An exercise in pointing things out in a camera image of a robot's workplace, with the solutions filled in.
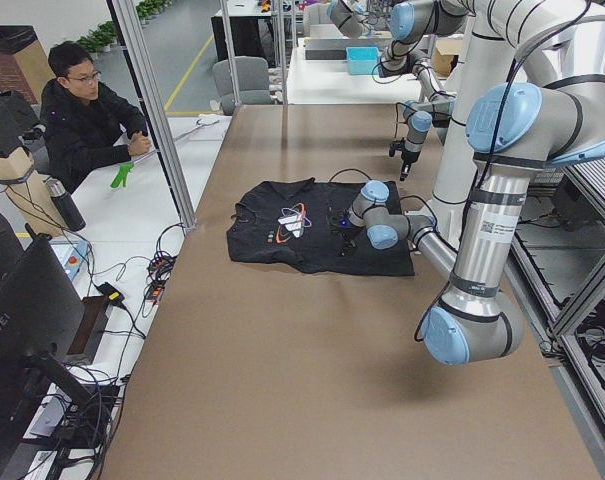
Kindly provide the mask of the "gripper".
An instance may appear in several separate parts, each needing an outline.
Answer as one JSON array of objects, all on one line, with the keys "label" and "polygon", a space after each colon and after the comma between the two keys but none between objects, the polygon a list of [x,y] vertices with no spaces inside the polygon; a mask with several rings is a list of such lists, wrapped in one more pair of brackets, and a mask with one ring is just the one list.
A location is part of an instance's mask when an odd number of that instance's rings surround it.
[{"label": "gripper", "polygon": [[389,143],[388,155],[393,158],[396,153],[400,154],[402,167],[400,172],[400,181],[405,181],[410,173],[411,166],[417,162],[420,149],[406,140],[393,140]]},{"label": "gripper", "polygon": [[354,224],[346,210],[331,211],[329,214],[329,227],[332,235],[341,237],[340,256],[352,256],[357,250],[355,239],[360,235],[363,226]]}]

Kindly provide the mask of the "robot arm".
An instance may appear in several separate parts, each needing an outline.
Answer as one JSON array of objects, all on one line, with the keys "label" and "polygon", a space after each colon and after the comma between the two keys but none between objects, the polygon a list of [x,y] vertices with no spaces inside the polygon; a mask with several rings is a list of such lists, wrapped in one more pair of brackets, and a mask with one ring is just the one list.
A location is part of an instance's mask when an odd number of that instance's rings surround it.
[{"label": "robot arm", "polygon": [[542,170],[605,157],[605,6],[595,1],[395,1],[379,72],[425,64],[423,36],[465,32],[429,214],[393,214],[367,182],[331,227],[386,249],[413,244],[447,282],[418,333],[446,365],[504,357],[524,334],[499,287],[528,185]]},{"label": "robot arm", "polygon": [[421,49],[419,43],[426,35],[455,33],[466,17],[466,10],[445,1],[403,1],[391,9],[388,27],[392,41],[383,51],[379,74],[382,78],[411,74],[425,95],[423,101],[406,101],[398,107],[398,116],[405,121],[407,133],[390,142],[389,155],[401,156],[401,181],[408,178],[432,127],[440,131],[441,138],[446,137],[445,130],[456,102],[456,96],[444,89],[428,52]]}]

